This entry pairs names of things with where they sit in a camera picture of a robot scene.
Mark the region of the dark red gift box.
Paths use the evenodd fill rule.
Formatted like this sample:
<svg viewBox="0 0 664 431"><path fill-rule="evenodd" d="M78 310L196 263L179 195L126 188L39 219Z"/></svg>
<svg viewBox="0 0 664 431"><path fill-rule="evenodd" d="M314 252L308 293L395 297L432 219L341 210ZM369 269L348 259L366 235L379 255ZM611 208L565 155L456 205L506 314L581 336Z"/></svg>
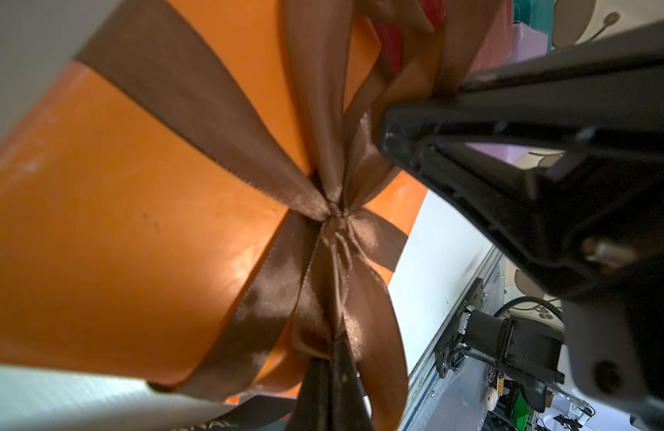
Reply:
<svg viewBox="0 0 664 431"><path fill-rule="evenodd" d="M438 27L446 12L446 1L419 1L431 23ZM468 73L503 66L513 51L513 1L503 1L479 53ZM409 44L414 34L394 24L373 23L389 66L397 73L409 58Z"/></svg>

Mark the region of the black lettered ribbon bow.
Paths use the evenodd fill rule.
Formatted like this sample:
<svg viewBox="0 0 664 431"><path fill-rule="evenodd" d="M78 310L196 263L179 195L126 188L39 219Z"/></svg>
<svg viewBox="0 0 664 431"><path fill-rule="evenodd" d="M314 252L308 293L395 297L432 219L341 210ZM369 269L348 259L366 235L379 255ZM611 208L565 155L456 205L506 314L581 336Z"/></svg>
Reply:
<svg viewBox="0 0 664 431"><path fill-rule="evenodd" d="M283 430L295 406L295 399L255 396L218 418L177 430Z"/></svg>

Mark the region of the brown satin ribbon bow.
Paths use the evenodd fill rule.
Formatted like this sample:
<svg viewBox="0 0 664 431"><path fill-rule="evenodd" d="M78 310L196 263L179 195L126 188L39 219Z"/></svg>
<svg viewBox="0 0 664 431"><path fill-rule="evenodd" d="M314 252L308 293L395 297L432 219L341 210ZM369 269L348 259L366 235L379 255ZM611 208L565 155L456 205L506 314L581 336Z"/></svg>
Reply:
<svg viewBox="0 0 664 431"><path fill-rule="evenodd" d="M274 140L219 57L165 1L126 1L76 59L188 144L287 213L234 314L178 393L225 400L247 391L285 327L294 349L330 363L347 334L374 430L398 428L407 363L387 285L407 235L367 204L398 175L378 151L397 102L449 95L477 56L502 3L450 1L433 27L416 1L288 1L287 61L317 170L306 176ZM344 85L353 18L425 33L392 82L373 68L350 106Z"/></svg>

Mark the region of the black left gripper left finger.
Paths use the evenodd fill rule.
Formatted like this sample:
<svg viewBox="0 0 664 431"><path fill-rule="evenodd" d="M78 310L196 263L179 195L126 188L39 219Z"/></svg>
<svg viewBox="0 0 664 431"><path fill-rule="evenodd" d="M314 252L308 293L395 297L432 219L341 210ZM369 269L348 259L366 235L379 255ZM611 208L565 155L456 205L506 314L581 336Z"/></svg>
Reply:
<svg viewBox="0 0 664 431"><path fill-rule="evenodd" d="M330 428L330 377L327 360L310 360L286 431L325 431Z"/></svg>

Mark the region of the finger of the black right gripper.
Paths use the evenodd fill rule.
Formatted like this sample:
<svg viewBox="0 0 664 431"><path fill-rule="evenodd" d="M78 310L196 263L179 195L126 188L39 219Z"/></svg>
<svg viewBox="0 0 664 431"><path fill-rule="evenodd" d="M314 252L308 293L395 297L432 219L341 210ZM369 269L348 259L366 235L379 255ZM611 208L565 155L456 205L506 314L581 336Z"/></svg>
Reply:
<svg viewBox="0 0 664 431"><path fill-rule="evenodd" d="M379 147L554 296L664 286L664 20L393 105Z"/></svg>

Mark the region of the orange gift box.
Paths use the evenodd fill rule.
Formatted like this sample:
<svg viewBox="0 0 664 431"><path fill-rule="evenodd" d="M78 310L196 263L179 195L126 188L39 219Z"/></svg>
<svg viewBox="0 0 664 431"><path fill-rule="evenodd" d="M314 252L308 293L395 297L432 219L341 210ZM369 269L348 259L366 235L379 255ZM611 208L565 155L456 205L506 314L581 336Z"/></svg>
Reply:
<svg viewBox="0 0 664 431"><path fill-rule="evenodd" d="M286 58L288 1L165 2L312 177ZM373 68L384 75L374 22L384 23L353 18L345 106ZM177 393L234 314L287 207L204 156L77 54L0 144L0 363L138 377ZM408 236L424 195L398 173L367 208ZM285 327L253 384L225 400L288 393L307 367Z"/></svg>

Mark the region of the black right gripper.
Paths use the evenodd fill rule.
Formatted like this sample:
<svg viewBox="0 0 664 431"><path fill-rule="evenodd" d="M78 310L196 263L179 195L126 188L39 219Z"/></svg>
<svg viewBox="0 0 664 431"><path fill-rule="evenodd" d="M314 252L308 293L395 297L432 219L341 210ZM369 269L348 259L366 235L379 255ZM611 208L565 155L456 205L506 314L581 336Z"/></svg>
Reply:
<svg viewBox="0 0 664 431"><path fill-rule="evenodd" d="M579 390L664 430L664 254L563 302L563 321Z"/></svg>

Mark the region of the purple gift box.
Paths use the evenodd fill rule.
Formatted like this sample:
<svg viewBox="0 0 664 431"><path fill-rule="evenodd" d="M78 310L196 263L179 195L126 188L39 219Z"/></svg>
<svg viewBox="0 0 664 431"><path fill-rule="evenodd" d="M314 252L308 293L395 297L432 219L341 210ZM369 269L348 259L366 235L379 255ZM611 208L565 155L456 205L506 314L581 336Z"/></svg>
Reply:
<svg viewBox="0 0 664 431"><path fill-rule="evenodd" d="M512 50L504 65L509 66L537 57L544 57L548 52L548 43L549 36L545 32L534 30L525 23L513 23ZM530 147L504 144L468 143L468 146L482 154L487 154L511 165L515 165L531 151Z"/></svg>

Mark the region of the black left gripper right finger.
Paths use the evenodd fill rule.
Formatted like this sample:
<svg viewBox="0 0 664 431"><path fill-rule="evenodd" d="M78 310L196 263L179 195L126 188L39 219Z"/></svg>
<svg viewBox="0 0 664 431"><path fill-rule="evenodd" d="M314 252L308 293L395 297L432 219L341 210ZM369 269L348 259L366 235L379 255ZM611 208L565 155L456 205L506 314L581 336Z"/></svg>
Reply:
<svg viewBox="0 0 664 431"><path fill-rule="evenodd" d="M346 333L333 344L330 403L331 430L374 430L363 400L360 379Z"/></svg>

